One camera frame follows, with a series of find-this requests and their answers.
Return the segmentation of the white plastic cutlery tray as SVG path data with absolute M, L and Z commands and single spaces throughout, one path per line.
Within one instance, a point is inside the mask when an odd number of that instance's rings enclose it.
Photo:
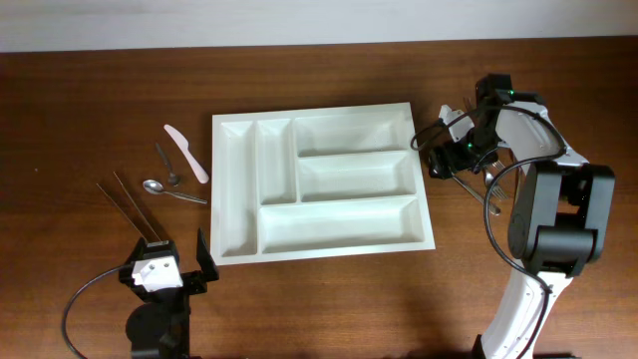
M 212 118 L 220 265 L 430 250 L 407 103 Z

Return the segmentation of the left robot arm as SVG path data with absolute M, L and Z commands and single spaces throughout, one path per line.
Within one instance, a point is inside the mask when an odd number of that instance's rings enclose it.
M 119 282 L 143 304 L 126 323 L 133 358 L 190 356 L 190 303 L 192 296 L 207 291 L 219 279 L 217 266 L 200 229 L 196 239 L 199 269 L 182 273 L 172 240 L 148 242 L 141 238 L 119 271 Z

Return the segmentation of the pink plastic knife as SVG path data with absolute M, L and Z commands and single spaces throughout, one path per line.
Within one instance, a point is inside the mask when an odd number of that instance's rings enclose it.
M 190 152 L 189 142 L 187 138 L 175 127 L 169 124 L 165 124 L 163 128 L 167 132 L 167 134 L 173 139 L 177 147 L 180 149 L 180 151 L 184 155 L 186 161 L 190 165 L 193 171 L 193 174 L 195 175 L 195 178 L 198 180 L 198 182 L 208 183 L 210 180 L 210 177 L 208 173 L 206 172 L 206 170 L 203 168 L 203 166 L 197 161 L 194 155 Z

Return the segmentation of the large silver spoon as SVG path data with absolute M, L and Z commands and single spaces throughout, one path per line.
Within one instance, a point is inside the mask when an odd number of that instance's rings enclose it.
M 484 203 L 485 199 L 484 196 L 482 194 L 480 194 L 478 191 L 476 191 L 473 187 L 471 187 L 467 182 L 465 182 L 464 180 L 458 178 L 457 176 L 452 176 L 452 179 L 459 184 L 462 188 L 464 188 L 472 197 L 474 197 L 477 201 Z M 501 214 L 501 209 L 494 205 L 491 201 L 489 201 L 487 203 L 487 210 L 489 213 L 493 214 L 493 215 L 500 215 Z
M 513 151 L 509 151 L 509 158 L 511 159 L 511 162 L 517 163 L 518 159 L 516 158 L 515 154 L 513 153 Z M 522 187 L 522 184 L 525 180 L 526 174 L 523 170 L 523 168 L 517 168 L 514 171 L 514 192 L 513 192 L 513 201 L 517 202 L 518 198 L 519 198 L 519 193 Z

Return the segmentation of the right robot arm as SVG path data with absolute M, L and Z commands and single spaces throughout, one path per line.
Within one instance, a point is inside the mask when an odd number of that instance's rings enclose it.
M 429 174 L 440 180 L 478 173 L 497 162 L 498 150 L 511 152 L 511 165 L 494 176 L 480 200 L 489 215 L 498 183 L 516 174 L 508 248 L 493 246 L 512 272 L 494 320 L 471 354 L 530 358 L 558 296 L 602 253 L 615 174 L 578 154 L 551 122 L 542 98 L 515 90 L 510 76 L 480 79 L 476 100 L 462 112 L 442 107 L 434 127 L 448 133 L 448 141 L 411 147 L 428 149 Z

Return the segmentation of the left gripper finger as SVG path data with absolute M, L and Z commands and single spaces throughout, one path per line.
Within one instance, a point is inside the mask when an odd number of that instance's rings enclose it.
M 196 261 L 199 264 L 200 276 L 203 280 L 210 282 L 219 279 L 217 266 L 206 245 L 205 234 L 201 228 L 197 231 Z
M 140 238 L 131 254 L 126 259 L 129 271 L 132 271 L 138 261 L 142 261 L 142 272 L 155 270 L 179 269 L 179 255 L 172 240 L 148 242 Z

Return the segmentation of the silver fork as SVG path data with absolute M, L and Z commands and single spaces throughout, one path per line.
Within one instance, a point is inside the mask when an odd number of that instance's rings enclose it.
M 463 103 L 467 112 L 470 112 L 475 108 L 472 104 L 472 100 L 469 97 L 463 97 Z M 495 167 L 499 169 L 499 166 L 497 165 L 497 163 L 499 162 L 499 157 L 497 156 L 496 151 L 497 149 L 493 149 L 491 152 L 486 154 L 474 166 L 470 168 L 470 171 L 474 175 L 476 175 L 479 171 L 486 167 Z
M 490 187 L 494 180 L 494 175 L 487 168 L 483 168 L 481 172 L 483 175 L 483 182 L 485 187 Z M 502 187 L 499 184 L 496 184 L 493 187 L 491 193 L 499 200 L 508 199 L 506 192 L 502 189 Z

